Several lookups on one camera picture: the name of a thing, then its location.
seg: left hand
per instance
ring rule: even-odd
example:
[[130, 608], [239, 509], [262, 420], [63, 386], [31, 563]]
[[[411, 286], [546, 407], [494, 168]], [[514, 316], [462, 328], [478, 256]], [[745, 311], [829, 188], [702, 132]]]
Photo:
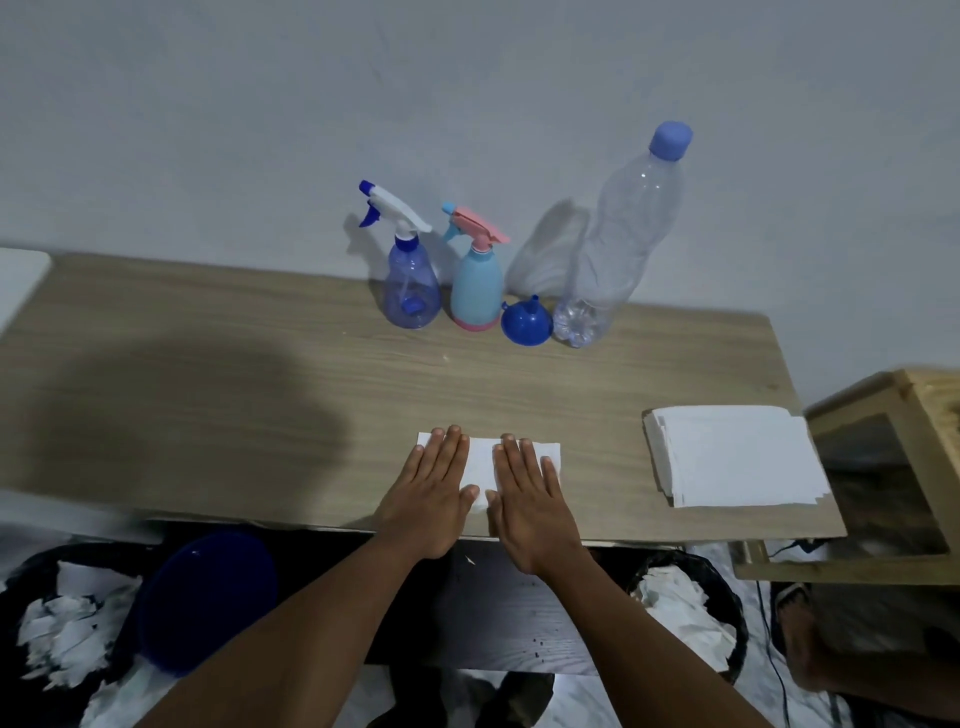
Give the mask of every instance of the left hand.
[[435, 429], [426, 447], [410, 451], [396, 483], [373, 514], [377, 534], [409, 547], [419, 559], [438, 559], [464, 532], [480, 488], [460, 490], [470, 439], [457, 425]]

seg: spray nozzle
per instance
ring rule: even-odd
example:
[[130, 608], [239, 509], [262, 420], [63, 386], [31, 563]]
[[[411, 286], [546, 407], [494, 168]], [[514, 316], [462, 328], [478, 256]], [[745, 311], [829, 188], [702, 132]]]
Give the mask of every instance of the spray nozzle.
[[397, 240], [413, 240], [418, 232], [433, 231], [409, 205], [383, 187], [363, 180], [360, 182], [360, 191], [369, 198], [369, 209], [360, 223], [361, 228], [368, 228], [381, 217], [386, 217], [396, 223]]
[[457, 235], [469, 235], [473, 238], [473, 250], [477, 253], [488, 252], [493, 243], [510, 242], [509, 237], [466, 207], [444, 203], [444, 212], [450, 216], [450, 227], [446, 229], [444, 234], [446, 242]]

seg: light blue spray bottle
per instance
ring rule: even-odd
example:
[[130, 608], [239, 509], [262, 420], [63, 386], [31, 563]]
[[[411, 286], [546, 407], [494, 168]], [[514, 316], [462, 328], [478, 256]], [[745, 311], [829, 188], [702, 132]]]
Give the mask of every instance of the light blue spray bottle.
[[444, 212], [450, 216], [444, 240], [449, 242], [457, 235], [473, 238], [453, 279], [453, 320], [467, 331], [485, 331], [499, 321], [503, 303], [503, 271], [493, 254], [493, 243], [509, 243], [510, 238], [466, 207], [444, 203]]

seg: right hand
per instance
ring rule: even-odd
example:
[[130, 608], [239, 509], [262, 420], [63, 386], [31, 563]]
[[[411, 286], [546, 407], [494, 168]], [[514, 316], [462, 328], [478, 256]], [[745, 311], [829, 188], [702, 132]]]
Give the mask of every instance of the right hand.
[[560, 491], [553, 462], [537, 463], [534, 445], [504, 435], [493, 448], [499, 492], [487, 491], [491, 535], [499, 537], [514, 564], [524, 573], [544, 577], [579, 551], [584, 551], [573, 514]]

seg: blue spray bottle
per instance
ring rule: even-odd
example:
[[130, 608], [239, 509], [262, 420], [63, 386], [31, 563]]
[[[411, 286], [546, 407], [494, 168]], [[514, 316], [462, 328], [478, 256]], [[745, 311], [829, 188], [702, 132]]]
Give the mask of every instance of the blue spray bottle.
[[485, 331], [500, 318], [503, 303], [503, 271], [493, 254], [493, 243], [509, 243], [510, 238], [466, 207], [444, 204], [450, 227], [444, 240], [469, 235], [473, 245], [460, 261], [450, 293], [450, 311], [457, 326], [467, 331]]
[[363, 180], [360, 191], [367, 195], [370, 206], [361, 228], [369, 227], [381, 216], [396, 223], [390, 272], [384, 281], [383, 313], [399, 327], [425, 327], [440, 312], [440, 284], [417, 233], [431, 232], [433, 228], [383, 187]]

